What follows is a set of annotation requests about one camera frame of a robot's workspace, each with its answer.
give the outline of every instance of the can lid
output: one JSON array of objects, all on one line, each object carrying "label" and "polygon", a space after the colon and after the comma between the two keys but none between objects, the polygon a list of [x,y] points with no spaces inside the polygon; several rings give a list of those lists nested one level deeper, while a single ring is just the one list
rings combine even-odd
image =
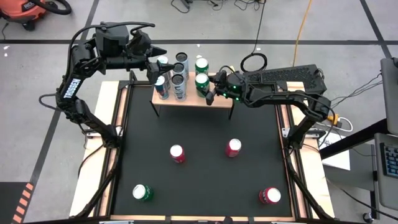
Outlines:
[{"label": "can lid", "polygon": [[169,59],[166,56],[159,56],[159,57],[157,57],[157,60],[160,61],[161,63],[169,62]]},{"label": "can lid", "polygon": [[179,145],[174,145],[170,148],[170,154],[174,157],[181,156],[182,147]]},{"label": "can lid", "polygon": [[175,85],[179,85],[184,82],[184,77],[182,75],[173,75],[172,83]]},{"label": "can lid", "polygon": [[175,56],[175,59],[179,62],[184,62],[188,59],[188,55],[184,52],[180,52]]},{"label": "can lid", "polygon": [[184,71],[184,65],[182,63],[180,63],[180,62],[175,63],[173,71],[175,71],[175,72]]},{"label": "can lid", "polygon": [[232,139],[229,141],[229,147],[231,148],[231,150],[238,151],[241,149],[242,143],[239,139]]},{"label": "can lid", "polygon": [[195,78],[195,81],[197,83],[201,83],[201,84],[207,82],[208,80],[209,80],[209,77],[206,74],[203,74],[203,73],[198,74],[196,76],[196,78]]},{"label": "can lid", "polygon": [[271,201],[271,202],[278,202],[280,200],[280,192],[278,189],[276,189],[275,187],[271,187],[268,191],[267,191],[267,198]]},{"label": "can lid", "polygon": [[199,58],[196,62],[196,66],[199,68],[205,68],[208,65],[208,62],[204,58]]},{"label": "can lid", "polygon": [[134,196],[135,199],[141,199],[145,196],[146,189],[142,184],[138,184],[133,190],[132,190],[132,196]]},{"label": "can lid", "polygon": [[159,76],[157,78],[157,81],[156,81],[155,85],[163,85],[164,82],[165,82],[164,76]]}]

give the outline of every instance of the wooden shelf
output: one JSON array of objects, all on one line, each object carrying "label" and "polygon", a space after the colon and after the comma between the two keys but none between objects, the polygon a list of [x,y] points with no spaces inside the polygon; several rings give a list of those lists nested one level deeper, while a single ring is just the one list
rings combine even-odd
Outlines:
[{"label": "wooden shelf", "polygon": [[[174,92],[172,87],[169,90],[169,97],[166,100],[161,100],[154,88],[154,94],[152,95],[152,103],[155,105],[169,105],[169,106],[208,106],[206,104],[206,98],[200,97],[197,94],[197,89],[195,87],[195,72],[189,73],[189,80],[187,83],[187,99],[185,101],[177,101],[174,97]],[[214,88],[214,84],[210,83],[210,89]],[[214,102],[210,107],[214,108],[231,108],[232,99],[222,96],[215,96]]]}]

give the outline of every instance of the white paper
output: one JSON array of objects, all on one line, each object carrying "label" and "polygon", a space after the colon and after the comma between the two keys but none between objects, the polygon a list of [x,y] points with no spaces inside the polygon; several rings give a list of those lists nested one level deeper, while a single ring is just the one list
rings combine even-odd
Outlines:
[{"label": "white paper", "polygon": [[[325,138],[326,135],[324,135],[322,138],[319,139],[319,142],[323,142],[323,139]],[[326,138],[325,143],[320,147],[320,150],[322,150],[324,147],[329,146],[330,144],[333,144],[334,142],[339,141],[340,139],[345,138],[345,136],[340,136],[335,133],[330,133],[329,136]],[[341,152],[337,155],[334,155],[332,157],[329,157],[327,159],[322,160],[322,163],[324,165],[332,166],[332,167],[337,167],[340,169],[345,169],[345,170],[350,170],[350,164],[349,164],[349,152],[344,151]]]}]

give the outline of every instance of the orange vacuum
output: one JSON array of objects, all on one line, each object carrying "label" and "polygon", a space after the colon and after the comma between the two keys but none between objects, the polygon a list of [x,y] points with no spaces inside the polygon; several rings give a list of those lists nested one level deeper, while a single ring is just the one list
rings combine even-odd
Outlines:
[{"label": "orange vacuum", "polygon": [[72,9],[66,0],[57,0],[65,6],[58,9],[58,5],[45,0],[0,0],[0,17],[9,22],[17,22],[23,25],[25,30],[35,29],[35,20],[43,18],[46,11],[68,15]]}]

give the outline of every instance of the gray floor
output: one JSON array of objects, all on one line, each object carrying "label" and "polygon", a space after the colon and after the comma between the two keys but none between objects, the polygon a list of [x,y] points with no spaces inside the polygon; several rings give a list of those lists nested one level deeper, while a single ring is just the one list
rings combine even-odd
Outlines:
[{"label": "gray floor", "polygon": [[[0,157],[0,181],[29,181],[53,111],[39,105],[37,98],[53,93],[65,73],[66,44],[29,44],[29,40],[68,40],[87,21],[93,2],[97,0],[68,0],[73,8],[69,16],[48,14],[37,24],[34,32],[26,32],[19,24],[10,24],[4,31],[7,40],[21,44],[0,42],[0,131],[3,142]],[[241,11],[226,2],[220,11],[212,11],[205,1],[195,1],[188,14],[181,14],[170,6],[169,0],[98,0],[92,24],[100,21],[153,22],[156,28],[146,28],[153,40],[205,40],[256,37],[261,11],[249,6]],[[268,0],[259,38],[262,40],[294,40],[307,7],[307,0]],[[385,40],[398,40],[396,0],[367,0],[367,4]],[[5,24],[0,20],[0,27]],[[340,45],[299,45],[296,65],[315,63],[325,73],[326,96],[334,98],[350,94],[354,89],[375,77],[384,57],[380,45],[346,45],[345,40],[377,40],[359,0],[316,0],[308,14],[302,40],[339,40]],[[241,59],[251,52],[246,44],[164,44],[167,56],[186,52],[190,67],[197,55],[207,58],[210,71],[222,65],[239,68]],[[294,45],[258,45],[268,56],[268,68],[289,67],[293,61]],[[388,46],[398,55],[398,46]],[[248,62],[256,68],[258,61]],[[140,79],[145,79],[138,72]],[[94,109],[101,82],[125,80],[122,70],[109,71],[106,76],[96,73],[85,81],[79,97]],[[54,104],[54,99],[47,99]],[[347,100],[336,112],[351,120],[354,131],[385,117],[382,88]],[[83,136],[76,125],[61,115],[47,154],[40,179],[35,188],[26,222],[67,218],[76,186],[77,169],[83,157]],[[358,199],[369,203],[369,192],[341,186]],[[368,209],[348,198],[334,186],[329,186],[335,215],[348,221],[361,222],[361,214]],[[383,208],[398,215],[398,212]],[[378,223],[392,223],[382,217]]]}]

